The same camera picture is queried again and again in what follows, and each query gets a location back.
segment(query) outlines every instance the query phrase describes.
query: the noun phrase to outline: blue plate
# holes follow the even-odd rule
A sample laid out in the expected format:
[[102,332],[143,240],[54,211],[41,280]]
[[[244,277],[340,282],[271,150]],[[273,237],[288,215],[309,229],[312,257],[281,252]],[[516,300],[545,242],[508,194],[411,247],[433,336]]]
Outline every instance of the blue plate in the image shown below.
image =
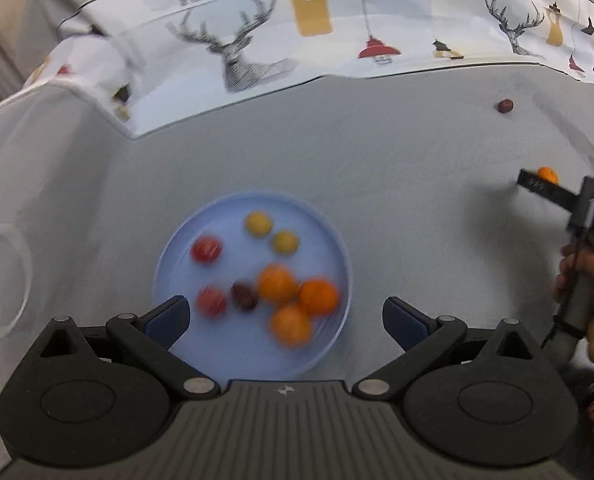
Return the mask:
[[[292,256],[273,251],[273,233],[261,240],[244,227],[251,211],[262,210],[274,221],[273,232],[290,229],[301,238]],[[215,235],[223,242],[219,259],[209,265],[189,257],[200,235]],[[341,293],[337,310],[315,318],[312,341],[287,349],[268,330],[272,307],[260,303],[253,312],[240,312],[230,298],[232,283],[255,283],[272,262],[289,267],[299,281],[325,276]],[[195,298],[206,285],[216,285],[229,298],[228,311],[215,319],[197,313]],[[286,194],[251,191],[223,197],[188,218],[168,241],[159,258],[152,285],[152,303],[181,294],[191,304],[190,326],[170,351],[214,380],[290,380],[312,368],[331,348],[346,322],[352,295],[350,259],[339,233],[308,203]]]

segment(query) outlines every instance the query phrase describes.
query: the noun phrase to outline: yellow fruit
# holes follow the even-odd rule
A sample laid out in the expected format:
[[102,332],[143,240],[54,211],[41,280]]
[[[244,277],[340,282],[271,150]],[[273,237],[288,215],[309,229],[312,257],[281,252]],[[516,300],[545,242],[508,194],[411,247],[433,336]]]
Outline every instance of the yellow fruit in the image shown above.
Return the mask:
[[329,316],[339,304],[339,293],[324,278],[313,278],[299,289],[299,304],[311,316]]
[[271,303],[288,303],[299,291],[293,274],[283,265],[270,264],[257,278],[257,292],[260,298]]
[[539,168],[539,170],[537,170],[537,176],[541,176],[543,180],[547,180],[552,184],[559,184],[557,173],[555,173],[555,170],[552,168],[547,168],[545,166],[543,168]]
[[299,237],[288,229],[273,236],[273,249],[280,254],[294,254],[299,248]]
[[250,213],[244,225],[250,234],[255,238],[264,238],[273,230],[273,220],[263,211],[253,211]]
[[279,308],[270,318],[269,328],[277,341],[290,348],[312,339],[311,318],[296,303]]

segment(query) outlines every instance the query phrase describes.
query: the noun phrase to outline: deer print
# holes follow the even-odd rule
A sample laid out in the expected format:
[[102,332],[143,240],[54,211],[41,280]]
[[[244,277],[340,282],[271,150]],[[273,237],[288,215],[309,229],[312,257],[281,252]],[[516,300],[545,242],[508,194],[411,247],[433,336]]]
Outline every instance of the deer print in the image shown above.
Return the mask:
[[252,0],[257,12],[251,20],[244,11],[240,12],[243,25],[235,32],[235,39],[231,43],[222,42],[218,36],[209,34],[206,23],[202,22],[199,31],[189,30],[188,18],[193,9],[190,9],[182,20],[179,30],[171,23],[167,23],[168,30],[173,35],[186,43],[207,44],[207,51],[221,56],[223,62],[223,78],[229,92],[240,92],[261,83],[267,83],[288,75],[297,65],[292,59],[284,59],[276,63],[252,63],[245,59],[242,50],[252,41],[250,35],[253,30],[268,21],[275,10],[277,0],[271,0],[267,6],[261,0]]
[[526,50],[525,48],[523,48],[523,46],[519,45],[519,42],[518,42],[519,36],[521,36],[527,28],[539,27],[539,25],[541,25],[541,23],[543,23],[545,16],[543,16],[542,14],[539,13],[537,6],[534,3],[532,4],[533,7],[535,8],[535,11],[537,12],[537,16],[535,17],[534,20],[532,20],[532,21],[530,20],[530,13],[528,13],[528,16],[526,17],[525,22],[520,23],[515,28],[508,28],[508,18],[506,18],[504,16],[504,14],[506,13],[506,7],[504,7],[501,10],[501,12],[499,12],[494,7],[494,4],[496,4],[496,1],[497,0],[492,0],[490,3],[488,3],[488,0],[486,0],[486,6],[488,7],[488,12],[490,12],[490,14],[499,22],[500,30],[506,36],[508,36],[508,39],[510,40],[510,45],[512,45],[512,51],[515,54],[519,54],[520,56],[543,57],[543,56],[540,56],[539,54],[533,54],[529,50]]

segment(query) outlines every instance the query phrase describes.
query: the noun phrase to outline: white cable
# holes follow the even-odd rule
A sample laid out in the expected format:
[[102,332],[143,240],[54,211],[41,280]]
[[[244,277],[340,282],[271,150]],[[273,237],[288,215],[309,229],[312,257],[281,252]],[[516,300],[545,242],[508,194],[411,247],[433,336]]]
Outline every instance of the white cable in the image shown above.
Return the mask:
[[24,235],[14,225],[0,224],[0,240],[8,240],[10,242],[20,256],[21,264],[24,269],[24,298],[21,302],[20,309],[13,320],[8,323],[8,325],[0,325],[1,339],[13,330],[26,310],[26,305],[28,304],[28,298],[30,296],[30,285],[33,281],[33,259]]

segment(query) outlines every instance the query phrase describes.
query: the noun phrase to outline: orange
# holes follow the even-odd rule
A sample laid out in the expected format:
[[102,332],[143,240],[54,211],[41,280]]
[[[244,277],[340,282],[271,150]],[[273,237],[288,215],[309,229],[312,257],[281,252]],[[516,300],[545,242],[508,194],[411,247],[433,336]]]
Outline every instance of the orange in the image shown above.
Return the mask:
[[299,291],[293,274],[280,264],[270,264],[257,278],[257,292],[260,298],[272,303],[288,303]]
[[311,318],[296,303],[277,309],[269,327],[277,341],[288,347],[302,346],[312,339]]
[[537,170],[537,176],[541,176],[543,180],[547,180],[552,184],[559,184],[559,179],[557,177],[557,173],[552,168],[542,167]]
[[339,304],[339,293],[328,280],[312,278],[299,289],[299,303],[311,316],[329,316]]

